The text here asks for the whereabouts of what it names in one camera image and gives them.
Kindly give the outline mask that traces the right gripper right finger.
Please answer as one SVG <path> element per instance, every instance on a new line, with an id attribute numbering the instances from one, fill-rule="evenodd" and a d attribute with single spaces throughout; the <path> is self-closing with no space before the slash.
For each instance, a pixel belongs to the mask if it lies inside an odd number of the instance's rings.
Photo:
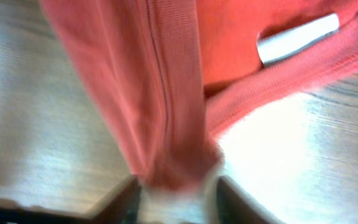
<path id="1" fill-rule="evenodd" d="M 221 224 L 285 224 L 228 176 L 217 180 L 216 208 Z"/>

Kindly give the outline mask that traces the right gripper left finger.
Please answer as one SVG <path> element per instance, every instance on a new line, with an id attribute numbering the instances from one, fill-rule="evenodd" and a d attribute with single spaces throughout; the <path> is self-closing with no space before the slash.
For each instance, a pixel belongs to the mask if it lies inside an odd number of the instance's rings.
<path id="1" fill-rule="evenodd" d="M 0 223 L 136 223 L 141 190 L 138 180 L 130 177 L 102 198 L 88 214 L 24 207 L 13 200 L 0 199 Z"/>

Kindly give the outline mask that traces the orange red t-shirt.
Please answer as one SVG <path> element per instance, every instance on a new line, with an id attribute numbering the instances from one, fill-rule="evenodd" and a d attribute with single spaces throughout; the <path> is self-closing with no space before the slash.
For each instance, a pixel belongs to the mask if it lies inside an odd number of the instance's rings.
<path id="1" fill-rule="evenodd" d="M 247 113 L 358 72 L 358 1 L 40 3 L 143 184 L 196 189 Z M 257 39 L 335 13 L 339 30 L 264 67 Z"/>

